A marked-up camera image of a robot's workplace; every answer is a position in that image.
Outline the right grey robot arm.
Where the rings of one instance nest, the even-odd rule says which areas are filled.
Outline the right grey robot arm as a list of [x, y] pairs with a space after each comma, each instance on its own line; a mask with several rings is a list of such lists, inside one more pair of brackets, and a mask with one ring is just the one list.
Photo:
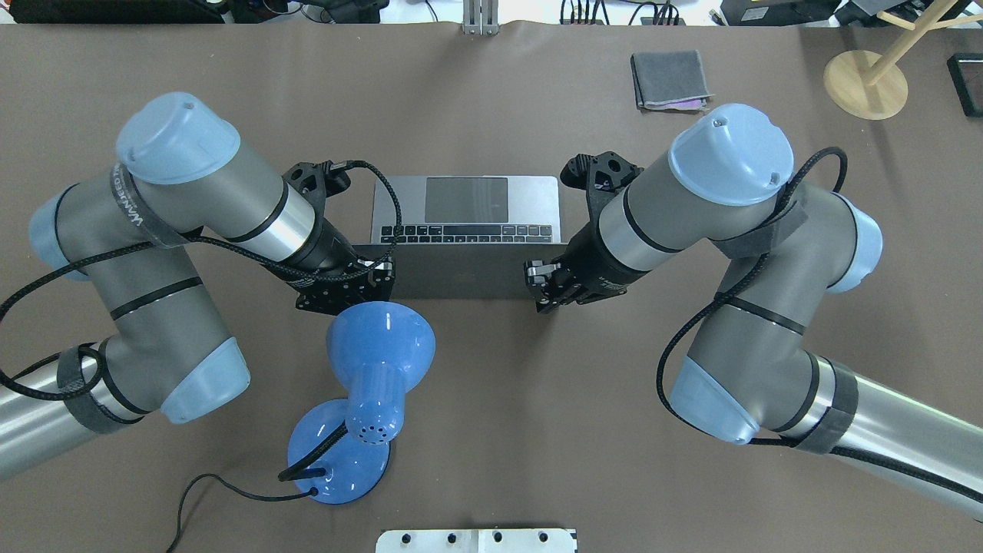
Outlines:
[[713, 109], [649, 168], [580, 154], [561, 181], [589, 223], [524, 272], [537, 311], [622, 295], [709, 240], [730, 265], [713, 300], [667, 344], [656, 386], [668, 412], [734, 445], [837, 455], [981, 518], [981, 430], [804, 350], [828, 293], [858, 286], [882, 254], [873, 218], [795, 171], [783, 130], [746, 104]]

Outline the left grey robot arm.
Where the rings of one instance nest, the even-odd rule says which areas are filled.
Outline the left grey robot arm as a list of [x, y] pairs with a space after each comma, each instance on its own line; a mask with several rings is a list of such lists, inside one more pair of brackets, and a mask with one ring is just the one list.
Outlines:
[[53, 196], [29, 223], [53, 279], [91, 281], [116, 335], [2, 378], [3, 479], [152, 412], [184, 424], [246, 391], [243, 354], [185, 249], [208, 242], [201, 231], [291, 286], [301, 310], [386, 301], [396, 281], [391, 247], [369, 259], [324, 217], [358, 161], [279, 172], [182, 91], [140, 109], [116, 150], [109, 171]]

